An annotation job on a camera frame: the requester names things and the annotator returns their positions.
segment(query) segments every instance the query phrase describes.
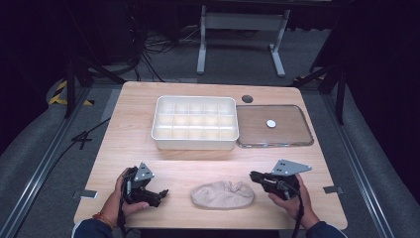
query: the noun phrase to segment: beige cloth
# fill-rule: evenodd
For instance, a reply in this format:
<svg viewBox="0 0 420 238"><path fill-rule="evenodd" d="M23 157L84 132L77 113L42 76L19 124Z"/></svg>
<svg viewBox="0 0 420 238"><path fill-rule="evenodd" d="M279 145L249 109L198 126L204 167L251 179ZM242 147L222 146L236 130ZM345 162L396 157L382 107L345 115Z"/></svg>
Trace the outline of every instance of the beige cloth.
<svg viewBox="0 0 420 238"><path fill-rule="evenodd" d="M192 202L206 208L232 209L249 205L254 191L244 182L216 181L196 187L191 192Z"/></svg>

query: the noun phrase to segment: gray carpet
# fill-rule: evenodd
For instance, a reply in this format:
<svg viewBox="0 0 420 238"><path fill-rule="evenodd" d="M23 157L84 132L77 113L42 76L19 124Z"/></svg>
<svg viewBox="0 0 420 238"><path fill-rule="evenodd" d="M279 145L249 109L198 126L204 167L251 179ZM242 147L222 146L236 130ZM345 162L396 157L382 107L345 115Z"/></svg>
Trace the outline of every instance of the gray carpet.
<svg viewBox="0 0 420 238"><path fill-rule="evenodd" d="M204 75L195 73L198 58L196 39L186 45L178 46L168 53L151 55L150 62L159 76L165 80L178 80L191 83L221 83L283 86L291 83L296 76L308 74L328 32L286 32L280 47L286 77L275 74L267 44L272 34L257 33L244 38L229 32L217 32L209 36L206 71ZM146 67L139 65L142 80L158 80ZM129 72L123 77L136 80ZM329 116L329 104L334 101L331 95L320 95L311 82L301 88L303 99L320 141L334 184L343 189L340 194L343 208L349 221L344 232L348 237L381 237L371 217L370 210L361 193L360 185L352 172L348 148L342 142L336 128L335 119ZM94 100L93 106L82 106L63 138L58 151L62 153L71 139L83 131L99 125L112 115L121 85L106 78L97 79L87 99ZM0 160L0 221L4 224L12 212L26 182L37 168L49 143L53 140L58 125L62 122L65 105L50 105L48 111L35 120L12 143ZM420 233L420 208L411 193L402 184L392 169L386 155L366 125L363 116L354 104L351 92L347 91L345 126L358 160L361 162L368 180L376 194L394 237L418 237ZM87 182L96 159L107 124L91 133L91 142L86 142L80 150L80 143L69 149L56 164L41 189L18 237L69 237L73 226L73 216L79 200L73 198ZM142 237L277 237L273 231L229 231L196 233L198 231L143 230ZM290 237L291 231L280 231L281 237ZM129 237L139 237L133 231Z"/></svg>

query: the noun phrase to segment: sleeve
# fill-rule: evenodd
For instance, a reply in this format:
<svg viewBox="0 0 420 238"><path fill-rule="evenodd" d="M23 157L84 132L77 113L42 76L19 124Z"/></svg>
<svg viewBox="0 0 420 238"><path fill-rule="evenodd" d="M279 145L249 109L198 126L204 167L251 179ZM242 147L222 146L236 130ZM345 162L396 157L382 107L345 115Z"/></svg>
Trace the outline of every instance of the sleeve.
<svg viewBox="0 0 420 238"><path fill-rule="evenodd" d="M112 230L107 224L96 219L81 221L74 227L73 238L112 238Z"/></svg>
<svg viewBox="0 0 420 238"><path fill-rule="evenodd" d="M347 238L347 236L336 227L320 221L309 228L306 238Z"/></svg>

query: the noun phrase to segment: hand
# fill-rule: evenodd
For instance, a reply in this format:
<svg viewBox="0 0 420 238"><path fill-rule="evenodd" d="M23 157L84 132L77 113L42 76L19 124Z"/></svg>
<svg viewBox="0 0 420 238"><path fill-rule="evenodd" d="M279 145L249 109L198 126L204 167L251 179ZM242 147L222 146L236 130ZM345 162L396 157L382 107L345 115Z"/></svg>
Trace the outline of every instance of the hand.
<svg viewBox="0 0 420 238"><path fill-rule="evenodd" d="M302 217L301 225L308 230L313 225L318 223L320 220L315 212L312 210L311 199L309 197L308 189L306 188L305 184L303 184L302 177L300 175L296 175L297 180L299 181L300 185L300 195L302 196L303 206L304 208L304 215ZM268 197L278 206L284 208L287 214L293 218L297 218L297 214L299 212L299 198L297 196L291 198L290 200L283 200L274 193L269 193Z"/></svg>
<svg viewBox="0 0 420 238"><path fill-rule="evenodd" d="M102 215L110 221L112 224L117 225L118 211L120 208L120 198L121 198L121 185L123 184L123 176L126 174L128 169L125 169L120 176L118 176L115 183L114 191L109 195L108 199L105 201L104 206L102 207ZM138 202L134 204L123 203L123 211L127 216L146 209L149 207L147 202Z"/></svg>

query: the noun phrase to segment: white plastic tray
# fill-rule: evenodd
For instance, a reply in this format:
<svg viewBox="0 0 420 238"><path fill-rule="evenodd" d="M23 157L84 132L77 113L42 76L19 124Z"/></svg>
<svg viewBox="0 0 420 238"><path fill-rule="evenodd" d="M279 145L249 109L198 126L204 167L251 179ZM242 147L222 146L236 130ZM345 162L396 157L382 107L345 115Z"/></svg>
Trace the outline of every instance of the white plastic tray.
<svg viewBox="0 0 420 238"><path fill-rule="evenodd" d="M232 150L239 137L231 97L162 96L152 137L161 150Z"/></svg>

